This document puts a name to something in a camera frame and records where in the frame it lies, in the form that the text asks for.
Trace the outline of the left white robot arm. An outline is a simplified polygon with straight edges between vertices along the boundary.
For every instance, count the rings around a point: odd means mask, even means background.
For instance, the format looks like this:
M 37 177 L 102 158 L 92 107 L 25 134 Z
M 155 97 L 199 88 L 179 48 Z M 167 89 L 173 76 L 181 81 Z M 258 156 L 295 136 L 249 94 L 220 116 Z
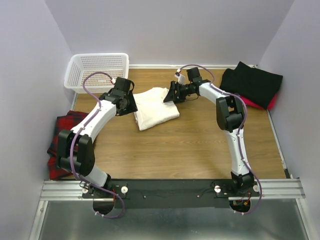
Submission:
M 82 87 L 95 98 L 96 105 L 76 126 L 59 132 L 56 165 L 72 173 L 76 179 L 91 184 L 93 191 L 104 198 L 112 192 L 111 176 L 95 163 L 94 141 L 109 120 L 138 111 L 133 94 L 135 84 L 117 77 L 111 81 L 113 88 L 97 97 L 86 89 L 87 80 L 83 81 Z

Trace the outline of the white t shirt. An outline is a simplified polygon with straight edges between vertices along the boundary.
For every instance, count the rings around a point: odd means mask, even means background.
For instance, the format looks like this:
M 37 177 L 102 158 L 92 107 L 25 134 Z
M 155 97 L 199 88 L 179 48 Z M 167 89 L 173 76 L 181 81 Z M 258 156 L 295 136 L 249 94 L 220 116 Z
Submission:
M 164 102 L 168 92 L 167 88 L 153 87 L 133 95 L 137 106 L 134 117 L 140 131 L 145 131 L 180 116 L 177 106 L 172 101 Z

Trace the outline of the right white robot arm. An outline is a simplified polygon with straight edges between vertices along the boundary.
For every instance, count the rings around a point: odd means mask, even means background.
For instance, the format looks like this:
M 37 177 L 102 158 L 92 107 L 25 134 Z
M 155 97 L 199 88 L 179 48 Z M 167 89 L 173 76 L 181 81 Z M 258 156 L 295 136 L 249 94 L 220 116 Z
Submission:
M 203 79 L 198 65 L 186 72 L 189 83 L 184 83 L 182 69 L 177 69 L 174 74 L 177 81 L 170 82 L 169 91 L 163 101 L 183 103 L 187 96 L 196 94 L 215 104 L 216 122 L 225 133 L 231 155 L 230 191 L 241 196 L 255 183 L 244 143 L 244 123 L 248 115 L 246 104 L 238 95 L 226 92 L 213 82 Z

